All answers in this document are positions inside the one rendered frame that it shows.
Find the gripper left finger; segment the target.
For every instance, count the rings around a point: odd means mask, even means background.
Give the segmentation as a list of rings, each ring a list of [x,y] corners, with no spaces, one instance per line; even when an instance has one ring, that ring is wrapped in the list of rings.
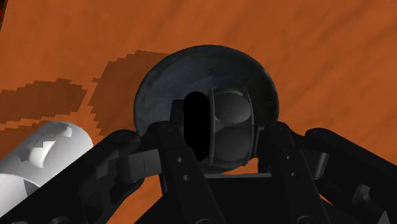
[[[0,217],[0,224],[106,224],[154,175],[164,192],[142,224],[226,224],[199,167],[210,150],[210,102],[192,92],[172,103],[169,121],[152,123],[145,135],[110,134]]]

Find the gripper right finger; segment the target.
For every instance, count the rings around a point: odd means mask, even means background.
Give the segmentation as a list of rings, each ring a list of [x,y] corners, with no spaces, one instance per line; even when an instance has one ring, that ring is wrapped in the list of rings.
[[[323,128],[258,133],[259,172],[270,171],[281,224],[397,224],[397,165]]]

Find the dark grey round bowl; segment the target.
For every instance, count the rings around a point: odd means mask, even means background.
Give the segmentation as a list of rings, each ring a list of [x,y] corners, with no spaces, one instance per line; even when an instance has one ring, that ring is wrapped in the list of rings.
[[[140,136],[170,120],[207,173],[246,165],[256,153],[258,129],[279,117],[277,90],[249,55],[201,45],[175,52],[144,77],[134,99]]]

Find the white cylindrical mug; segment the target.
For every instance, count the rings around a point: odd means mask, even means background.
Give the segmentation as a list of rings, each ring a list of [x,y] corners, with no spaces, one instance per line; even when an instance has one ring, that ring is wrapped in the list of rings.
[[[0,160],[0,217],[93,147],[69,122],[46,122]]]

